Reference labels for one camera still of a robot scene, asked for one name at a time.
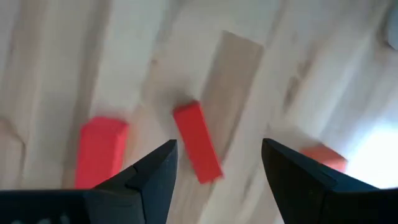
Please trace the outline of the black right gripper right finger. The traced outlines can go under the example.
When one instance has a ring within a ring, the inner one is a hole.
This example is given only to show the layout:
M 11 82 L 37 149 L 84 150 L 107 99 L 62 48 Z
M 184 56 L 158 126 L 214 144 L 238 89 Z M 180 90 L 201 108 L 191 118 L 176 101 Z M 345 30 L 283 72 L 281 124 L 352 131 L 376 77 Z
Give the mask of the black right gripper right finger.
M 285 223 L 397 223 L 397 189 L 378 189 L 269 138 L 262 163 Z

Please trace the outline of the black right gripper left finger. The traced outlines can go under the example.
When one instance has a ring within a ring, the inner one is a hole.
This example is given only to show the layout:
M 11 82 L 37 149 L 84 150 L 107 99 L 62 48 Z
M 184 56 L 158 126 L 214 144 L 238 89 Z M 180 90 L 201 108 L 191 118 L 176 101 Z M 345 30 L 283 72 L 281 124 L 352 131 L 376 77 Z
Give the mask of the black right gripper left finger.
M 177 159 L 171 139 L 92 189 L 3 190 L 1 223 L 165 223 Z

